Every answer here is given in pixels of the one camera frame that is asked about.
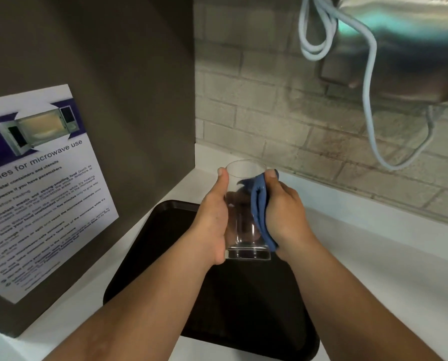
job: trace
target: white cable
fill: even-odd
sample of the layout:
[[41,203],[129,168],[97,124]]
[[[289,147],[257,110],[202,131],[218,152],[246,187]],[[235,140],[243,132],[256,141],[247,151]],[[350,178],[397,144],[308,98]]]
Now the white cable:
[[331,45],[333,43],[333,38],[336,33],[336,29],[338,27],[338,20],[341,20],[343,23],[348,24],[350,27],[360,32],[365,37],[369,45],[369,55],[365,69],[365,77],[363,79],[363,109],[365,111],[366,129],[368,131],[368,137],[371,149],[378,162],[390,171],[400,170],[402,168],[409,166],[433,139],[434,127],[435,127],[432,117],[433,108],[430,106],[426,110],[425,117],[428,126],[428,136],[423,141],[423,143],[421,143],[419,147],[416,148],[415,151],[400,164],[391,165],[387,163],[383,159],[383,157],[381,157],[381,155],[379,154],[376,145],[375,129],[373,124],[373,113],[371,111],[371,101],[369,96],[369,90],[371,87],[371,77],[373,75],[373,69],[377,54],[376,38],[366,25],[361,23],[359,20],[347,14],[344,14],[343,12],[336,9],[333,5],[332,0],[313,0],[313,1],[314,5],[316,6],[316,10],[319,14],[319,17],[323,22],[324,30],[326,32],[326,39],[318,46],[309,43],[308,40],[306,39],[306,31],[309,21],[310,0],[302,0],[301,11],[299,14],[299,23],[298,23],[299,39],[301,41],[302,54],[304,54],[304,56],[308,60],[323,59],[329,52]]

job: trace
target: instruction sheet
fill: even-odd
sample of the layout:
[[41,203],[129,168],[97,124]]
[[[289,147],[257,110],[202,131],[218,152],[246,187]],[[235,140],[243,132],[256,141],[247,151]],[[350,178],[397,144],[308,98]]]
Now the instruction sheet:
[[0,296],[17,303],[119,216],[68,85],[0,98]]

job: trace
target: folded blue cloth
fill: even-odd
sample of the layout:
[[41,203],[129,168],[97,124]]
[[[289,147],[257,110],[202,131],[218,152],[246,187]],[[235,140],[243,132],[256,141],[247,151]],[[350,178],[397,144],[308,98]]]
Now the folded blue cloth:
[[266,191],[266,181],[264,179],[264,174],[257,175],[254,178],[246,178],[239,181],[240,184],[244,185],[244,188],[248,193],[251,194],[251,214],[254,222],[256,223],[264,242],[267,244],[271,252],[275,252],[277,248],[277,243],[269,234],[266,227],[266,207],[269,202]]

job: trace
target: microwave image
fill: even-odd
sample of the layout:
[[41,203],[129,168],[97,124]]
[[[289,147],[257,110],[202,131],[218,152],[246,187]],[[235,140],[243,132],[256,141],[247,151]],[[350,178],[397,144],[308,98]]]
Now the microwave image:
[[16,156],[77,130],[70,106],[0,123],[0,134]]

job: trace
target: tray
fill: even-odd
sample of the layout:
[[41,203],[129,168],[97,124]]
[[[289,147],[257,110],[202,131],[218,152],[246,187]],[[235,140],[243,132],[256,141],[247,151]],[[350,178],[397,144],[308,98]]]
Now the tray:
[[[104,294],[104,304],[129,285],[191,225],[198,204],[158,204]],[[274,253],[271,261],[232,261],[207,273],[181,333],[205,342],[283,361],[311,360],[319,337],[294,275]]]

